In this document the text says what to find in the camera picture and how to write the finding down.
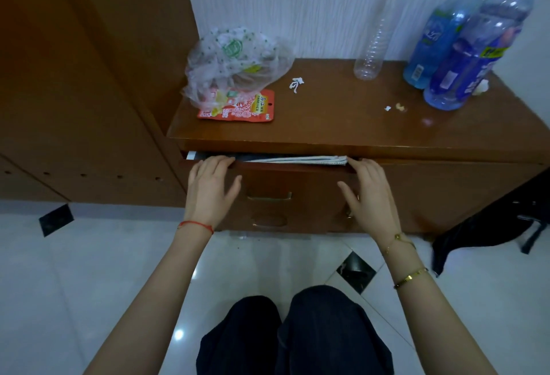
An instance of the red string bracelet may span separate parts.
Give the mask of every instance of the red string bracelet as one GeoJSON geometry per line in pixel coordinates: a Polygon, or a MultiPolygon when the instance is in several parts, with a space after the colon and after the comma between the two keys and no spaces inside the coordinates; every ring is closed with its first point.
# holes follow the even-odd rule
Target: red string bracelet
{"type": "Polygon", "coordinates": [[[184,220],[183,222],[181,222],[179,225],[178,225],[178,229],[181,228],[185,223],[194,223],[194,224],[198,224],[199,226],[202,226],[206,229],[208,229],[210,231],[210,233],[212,233],[212,235],[214,234],[214,229],[212,228],[212,226],[209,226],[207,224],[204,224],[204,223],[199,223],[199,222],[194,222],[193,220],[184,220]]]}

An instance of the hand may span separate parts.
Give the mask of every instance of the hand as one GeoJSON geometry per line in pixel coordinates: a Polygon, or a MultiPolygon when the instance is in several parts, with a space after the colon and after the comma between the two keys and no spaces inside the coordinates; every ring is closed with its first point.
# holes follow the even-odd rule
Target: hand
{"type": "Polygon", "coordinates": [[[347,161],[359,177],[359,200],[346,183],[339,181],[338,186],[363,230],[371,235],[379,247],[386,247],[397,233],[401,233],[397,208],[386,174],[371,159],[356,161],[348,157],[347,161]]]}
{"type": "Polygon", "coordinates": [[[215,228],[223,220],[229,208],[239,195],[241,175],[224,193],[227,168],[235,158],[225,156],[210,157],[196,163],[189,173],[187,201],[184,220],[192,220],[215,228]]]}

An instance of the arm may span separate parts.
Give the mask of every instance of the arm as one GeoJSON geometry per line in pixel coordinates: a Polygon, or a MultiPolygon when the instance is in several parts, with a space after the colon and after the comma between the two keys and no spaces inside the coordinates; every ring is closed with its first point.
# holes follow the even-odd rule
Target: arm
{"type": "MultiPolygon", "coordinates": [[[[384,170],[372,160],[348,161],[359,177],[361,201],[347,184],[338,186],[361,227],[385,254],[394,282],[402,281],[424,265],[410,244],[394,239],[401,225],[384,170]]],[[[397,293],[426,375],[496,374],[430,274],[417,275],[397,293]]]]}
{"type": "MultiPolygon", "coordinates": [[[[234,158],[213,157],[200,161],[189,174],[184,220],[213,228],[225,217],[240,191],[241,177],[224,194],[225,172],[234,158]]],[[[92,359],[85,375],[157,374],[193,271],[210,240],[210,231],[185,224],[155,271],[120,318],[92,359]]]]}

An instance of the tiled floor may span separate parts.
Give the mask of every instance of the tiled floor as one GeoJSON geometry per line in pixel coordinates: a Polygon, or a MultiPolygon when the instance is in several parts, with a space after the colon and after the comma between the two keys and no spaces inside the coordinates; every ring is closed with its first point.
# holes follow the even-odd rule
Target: tiled floor
{"type": "MultiPolygon", "coordinates": [[[[44,238],[59,204],[0,201],[0,373],[79,374],[166,251],[182,210],[70,205],[74,221],[44,238]]],[[[430,245],[416,240],[429,263],[430,245]]],[[[531,255],[517,243],[450,254],[438,284],[501,375],[550,367],[550,232],[531,255]]],[[[294,294],[328,284],[360,304],[396,374],[423,371],[382,256],[365,235],[219,233],[199,261],[161,370],[193,374],[201,337],[246,295],[282,317],[294,294]],[[336,272],[352,250],[377,272],[359,295],[336,272]]]]}

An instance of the orange snack package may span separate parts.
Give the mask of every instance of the orange snack package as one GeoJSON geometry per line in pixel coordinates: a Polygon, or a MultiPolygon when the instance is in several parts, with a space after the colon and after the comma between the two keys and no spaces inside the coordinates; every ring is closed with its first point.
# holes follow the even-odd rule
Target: orange snack package
{"type": "Polygon", "coordinates": [[[275,108],[275,92],[262,90],[247,102],[234,104],[232,97],[237,91],[229,91],[225,96],[220,90],[212,90],[216,93],[216,101],[226,103],[221,108],[213,108],[209,112],[199,111],[198,119],[211,119],[213,121],[272,121],[275,108]]]}

